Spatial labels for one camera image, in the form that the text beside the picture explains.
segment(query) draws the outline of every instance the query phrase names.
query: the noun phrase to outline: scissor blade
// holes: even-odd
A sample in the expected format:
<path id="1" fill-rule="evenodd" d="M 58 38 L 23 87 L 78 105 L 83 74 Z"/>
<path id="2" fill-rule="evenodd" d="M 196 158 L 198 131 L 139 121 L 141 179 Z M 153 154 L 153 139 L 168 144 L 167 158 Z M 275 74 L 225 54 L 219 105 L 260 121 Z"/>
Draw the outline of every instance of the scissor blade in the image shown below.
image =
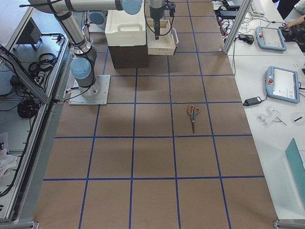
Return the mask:
<path id="1" fill-rule="evenodd" d="M 194 122 L 194 120 L 192 120 L 192 130 L 193 130 L 193 134 L 195 134 L 195 122 Z"/>

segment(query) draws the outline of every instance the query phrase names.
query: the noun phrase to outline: electronic device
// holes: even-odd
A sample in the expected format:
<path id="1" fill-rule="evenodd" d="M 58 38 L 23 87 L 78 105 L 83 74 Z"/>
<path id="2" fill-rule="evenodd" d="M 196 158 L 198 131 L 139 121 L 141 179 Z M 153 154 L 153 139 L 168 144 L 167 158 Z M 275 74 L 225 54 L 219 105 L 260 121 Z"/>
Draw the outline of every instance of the electronic device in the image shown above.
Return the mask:
<path id="1" fill-rule="evenodd" d="M 235 19 L 237 16 L 238 11 L 227 11 L 227 10 L 220 10 L 217 16 L 221 17 L 222 19 Z"/>
<path id="2" fill-rule="evenodd" d="M 170 17 L 174 18 L 176 5 L 172 1 L 165 0 L 149 0 L 149 15 L 153 19 L 153 28 L 155 39 L 158 40 L 160 34 L 160 19 L 164 16 L 164 11 L 169 10 Z"/>
<path id="3" fill-rule="evenodd" d="M 261 49 L 285 51 L 287 49 L 284 37 L 279 28 L 257 27 L 256 38 Z"/>
<path id="4" fill-rule="evenodd" d="M 286 42 L 296 42 L 302 52 L 305 52 L 305 26 L 303 23 L 288 28 L 283 24 L 279 29 Z"/>
<path id="5" fill-rule="evenodd" d="M 261 0 L 252 0 L 251 9 L 253 14 L 265 15 Z"/>
<path id="6" fill-rule="evenodd" d="M 252 35 L 239 34 L 238 39 L 248 44 L 253 44 L 254 42 L 254 37 Z"/>
<path id="7" fill-rule="evenodd" d="M 270 66 L 266 73 L 268 97 L 298 104 L 300 93 L 296 71 Z"/>
<path id="8" fill-rule="evenodd" d="M 40 41 L 41 31 L 34 22 L 33 18 L 30 18 L 26 26 L 24 27 L 20 37 L 18 38 L 16 44 L 30 44 L 34 50 L 37 48 L 34 46 Z"/>
<path id="9" fill-rule="evenodd" d="M 238 11 L 243 0 L 225 0 L 224 6 L 228 11 Z"/>

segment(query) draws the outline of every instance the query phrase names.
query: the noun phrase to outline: white cloth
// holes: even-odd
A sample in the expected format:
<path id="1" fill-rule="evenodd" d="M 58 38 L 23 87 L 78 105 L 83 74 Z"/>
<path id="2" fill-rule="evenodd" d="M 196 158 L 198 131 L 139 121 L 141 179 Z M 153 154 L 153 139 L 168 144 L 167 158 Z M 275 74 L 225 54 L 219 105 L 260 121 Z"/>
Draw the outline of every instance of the white cloth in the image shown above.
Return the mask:
<path id="1" fill-rule="evenodd" d="M 7 176 L 12 169 L 17 168 L 17 157 L 13 155 L 0 155 L 0 180 Z"/>
<path id="2" fill-rule="evenodd" d="M 7 154 L 8 154 L 8 149 L 7 148 L 0 151 L 0 155 L 7 155 Z"/>
<path id="3" fill-rule="evenodd" d="M 295 9 L 301 14 L 305 14 L 305 0 L 300 0 L 296 5 Z"/>

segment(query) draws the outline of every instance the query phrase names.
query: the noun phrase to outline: black cable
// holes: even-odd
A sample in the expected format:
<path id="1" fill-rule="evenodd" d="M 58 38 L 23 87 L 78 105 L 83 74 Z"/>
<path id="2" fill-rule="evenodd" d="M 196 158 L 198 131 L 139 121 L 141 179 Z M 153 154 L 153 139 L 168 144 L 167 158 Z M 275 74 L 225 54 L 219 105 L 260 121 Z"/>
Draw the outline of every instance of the black cable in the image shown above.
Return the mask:
<path id="1" fill-rule="evenodd" d="M 66 38 L 61 33 L 43 34 L 43 36 L 54 36 L 54 35 L 58 35 L 57 43 L 63 40 L 57 56 L 51 52 L 43 53 L 38 57 L 37 62 L 31 63 L 28 67 L 28 71 L 30 72 L 32 78 L 34 78 L 35 83 L 39 85 L 44 91 L 48 88 L 48 82 L 51 75 L 51 71 L 54 68 L 55 64 L 57 63 L 58 57 L 62 52 L 62 47 L 66 41 Z M 39 76 L 40 72 L 45 73 L 44 78 L 42 80 L 41 80 L 41 76 Z"/>
<path id="2" fill-rule="evenodd" d="M 82 23 L 84 21 L 84 15 L 85 15 L 85 11 L 81 14 L 81 29 L 82 29 Z"/>
<path id="3" fill-rule="evenodd" d="M 14 60 L 14 62 L 16 63 L 16 65 L 18 65 L 21 69 L 21 71 L 28 77 L 31 77 L 31 75 L 25 70 L 25 68 L 22 66 L 20 60 L 13 54 L 11 53 L 10 51 L 8 51 L 4 46 L 2 46 L 0 44 L 0 50 L 7 56 L 7 57 L 10 57 Z M 13 66 L 13 64 L 8 60 L 6 59 L 4 56 L 0 55 L 0 57 L 2 59 L 4 59 L 5 61 L 7 61 L 8 63 L 10 63 L 11 66 Z"/>
<path id="4" fill-rule="evenodd" d="M 13 108 L 7 109 L 7 110 L 0 110 L 0 111 L 11 111 L 13 109 L 15 109 L 19 104 L 17 104 L 16 106 L 14 106 Z"/>
<path id="5" fill-rule="evenodd" d="M 66 102 L 67 100 L 74 99 L 74 98 L 76 98 L 77 96 L 80 96 L 81 94 L 86 93 L 91 87 L 92 87 L 92 85 L 91 85 L 90 87 L 88 87 L 86 91 L 84 91 L 84 92 L 82 92 L 82 93 L 80 93 L 80 94 L 78 94 L 78 95 L 76 95 L 76 96 L 73 96 L 73 97 L 71 97 L 71 98 L 69 98 L 69 99 L 65 99 L 65 100 L 63 101 L 63 103 Z"/>
<path id="6" fill-rule="evenodd" d="M 265 99 L 263 99 L 263 100 L 262 100 L 262 102 L 263 102 L 263 101 L 266 101 L 266 100 L 267 100 L 267 98 L 268 98 L 268 95 L 266 95 L 266 98 L 265 98 Z"/>
<path id="7" fill-rule="evenodd" d="M 66 90 L 66 93 L 68 93 L 70 90 L 76 90 L 76 89 L 79 89 L 79 87 L 71 87 L 71 88 L 68 88 L 68 89 Z"/>
<path id="8" fill-rule="evenodd" d="M 16 169 L 14 169 L 14 170 L 15 170 L 14 178 L 13 178 L 12 182 L 11 182 L 9 185 L 7 185 L 8 187 L 7 187 L 3 192 L 0 192 L 0 197 L 3 197 L 3 196 L 5 196 L 6 194 L 8 194 L 9 191 L 11 190 L 11 188 L 14 186 L 14 183 L 15 183 L 16 178 L 17 178 L 17 174 L 18 174 L 18 172 L 19 172 L 19 170 L 20 170 L 20 167 L 21 167 L 21 164 L 22 164 L 21 162 L 22 162 L 23 157 L 24 157 L 24 155 L 25 155 L 25 153 L 26 153 L 26 151 L 27 151 L 27 149 L 28 149 L 28 145 L 29 145 L 29 142 L 30 142 L 30 137 L 31 137 L 31 134 L 32 134 L 32 132 L 33 132 L 33 127 L 34 127 L 34 123 L 35 123 L 35 121 L 36 121 L 36 119 L 37 119 L 37 115 L 38 115 L 38 112 L 36 113 L 36 115 L 35 115 L 35 117 L 34 117 L 34 120 L 33 120 L 32 125 L 30 125 L 30 130 L 29 130 L 29 134 L 28 134 L 27 140 L 26 140 L 26 142 L 25 142 L 24 149 L 23 149 L 23 151 L 22 151 L 22 154 L 19 156 L 19 157 L 20 157 L 20 160 L 19 160 L 18 166 L 17 166 Z"/>
<path id="9" fill-rule="evenodd" d="M 5 57 L 3 57 L 3 56 L 1 56 L 1 55 L 0 55 L 0 58 L 3 59 L 4 61 L 6 61 L 7 63 L 9 63 L 9 64 L 11 65 L 11 67 L 12 67 L 12 69 L 13 69 L 13 71 L 14 71 L 16 77 L 17 77 L 17 79 L 20 81 L 19 75 L 18 75 L 18 73 L 17 73 L 17 71 L 16 71 L 15 66 L 12 64 L 12 62 L 10 62 L 8 59 L 6 59 Z"/>
<path id="10" fill-rule="evenodd" d="M 90 30 L 89 30 L 90 24 L 88 23 L 88 15 L 86 17 L 87 17 L 86 24 L 87 24 L 87 27 L 88 27 L 88 35 L 89 35 L 89 40 L 88 41 L 90 42 L 90 40 L 91 40 L 91 38 L 90 38 Z"/>
<path id="11" fill-rule="evenodd" d="M 84 23 L 85 23 L 85 24 L 88 23 L 88 11 L 86 11 L 86 17 L 84 18 Z"/>
<path id="12" fill-rule="evenodd" d="M 32 118 L 38 110 L 39 106 L 32 98 L 20 102 L 17 107 L 17 113 L 20 118 Z"/>
<path id="13" fill-rule="evenodd" d="M 228 25 L 226 26 L 225 29 L 228 30 L 229 26 L 230 26 L 230 21 L 228 20 Z"/>
<path id="14" fill-rule="evenodd" d="M 253 17 L 253 14 L 250 11 L 247 11 L 247 13 L 250 13 L 251 17 Z"/>
<path id="15" fill-rule="evenodd" d="M 6 97 L 6 96 L 12 94 L 12 93 L 14 92 L 14 89 L 15 89 L 15 87 L 12 86 L 10 92 L 8 92 L 8 93 L 6 93 L 6 94 L 0 94 L 0 97 Z"/>
<path id="16" fill-rule="evenodd" d="M 15 93 L 16 93 L 17 96 L 24 97 L 24 98 L 30 98 L 31 97 L 31 96 L 25 96 L 26 94 L 30 94 L 30 93 L 23 92 L 23 91 L 21 91 L 21 92 L 23 93 L 23 95 L 18 94 L 18 88 L 15 88 Z"/>
<path id="17" fill-rule="evenodd" d="M 55 1 L 52 1 L 52 2 L 46 2 L 46 3 L 39 3 L 39 4 L 29 4 L 29 5 L 20 5 L 19 7 L 28 7 L 28 6 L 32 6 L 32 7 L 37 7 L 37 6 L 50 6 L 56 2 L 59 2 L 59 1 L 62 1 L 62 0 L 55 0 Z"/>
<path id="18" fill-rule="evenodd" d="M 299 86 L 299 90 L 305 90 L 305 88 L 303 88 L 302 87 L 302 84 L 301 84 L 301 82 L 299 81 L 299 84 L 300 84 L 300 86 Z"/>
<path id="19" fill-rule="evenodd" d="M 247 19 L 245 22 L 250 22 L 252 20 L 262 20 L 262 21 L 265 21 L 268 23 L 279 23 L 279 24 L 283 23 L 283 22 L 279 22 L 279 21 L 269 21 L 266 17 L 259 17 L 259 16 L 253 16 L 253 17 Z"/>

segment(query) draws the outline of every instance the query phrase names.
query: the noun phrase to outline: power adapter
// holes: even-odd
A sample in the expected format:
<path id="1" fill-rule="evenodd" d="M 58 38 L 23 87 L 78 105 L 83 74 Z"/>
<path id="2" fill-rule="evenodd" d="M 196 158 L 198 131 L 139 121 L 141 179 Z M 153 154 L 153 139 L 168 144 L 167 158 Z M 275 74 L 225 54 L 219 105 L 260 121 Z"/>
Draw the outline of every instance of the power adapter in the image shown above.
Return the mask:
<path id="1" fill-rule="evenodd" d="M 241 41 L 244 41 L 248 44 L 253 44 L 253 42 L 254 42 L 253 35 L 239 34 L 238 39 L 241 40 Z"/>
<path id="2" fill-rule="evenodd" d="M 19 84 L 20 84 L 20 81 L 19 81 L 18 77 L 16 75 L 12 75 L 12 77 L 10 79 L 10 85 L 15 87 L 15 86 L 18 86 Z"/>
<path id="3" fill-rule="evenodd" d="M 219 15 L 222 19 L 235 19 L 238 11 L 220 10 Z"/>
<path id="4" fill-rule="evenodd" d="M 244 106 L 253 106 L 253 105 L 257 105 L 260 104 L 262 100 L 259 96 L 258 97 L 254 97 L 254 98 L 250 98 L 250 99 L 246 99 L 243 103 Z"/>

